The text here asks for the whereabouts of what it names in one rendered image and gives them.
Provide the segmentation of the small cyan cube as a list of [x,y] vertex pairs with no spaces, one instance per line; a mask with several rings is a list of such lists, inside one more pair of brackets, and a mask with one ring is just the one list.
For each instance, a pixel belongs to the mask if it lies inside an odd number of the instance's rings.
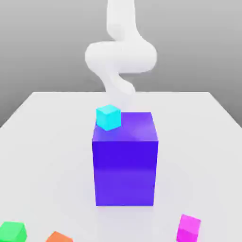
[[121,126],[121,110],[113,105],[105,105],[96,109],[96,124],[105,131]]

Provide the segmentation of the small magenta cube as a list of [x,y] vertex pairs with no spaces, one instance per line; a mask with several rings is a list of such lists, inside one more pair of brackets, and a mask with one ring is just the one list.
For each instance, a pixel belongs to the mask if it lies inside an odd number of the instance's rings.
[[197,242],[201,220],[182,214],[178,231],[177,242]]

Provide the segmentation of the small orange cube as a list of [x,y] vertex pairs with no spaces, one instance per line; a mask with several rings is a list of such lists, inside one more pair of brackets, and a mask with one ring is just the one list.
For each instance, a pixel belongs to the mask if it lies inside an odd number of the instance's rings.
[[46,242],[73,242],[73,239],[54,231],[46,240]]

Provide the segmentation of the small green cube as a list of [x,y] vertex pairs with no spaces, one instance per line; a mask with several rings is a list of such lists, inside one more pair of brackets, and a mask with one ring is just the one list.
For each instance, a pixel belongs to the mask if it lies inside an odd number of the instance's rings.
[[0,226],[0,242],[26,242],[26,239],[24,223],[4,222]]

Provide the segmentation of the large purple box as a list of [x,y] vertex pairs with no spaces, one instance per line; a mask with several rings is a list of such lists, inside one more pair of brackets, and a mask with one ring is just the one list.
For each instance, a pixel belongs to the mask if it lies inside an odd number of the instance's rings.
[[95,126],[92,153],[97,206],[152,206],[158,137],[150,112],[123,112],[121,126]]

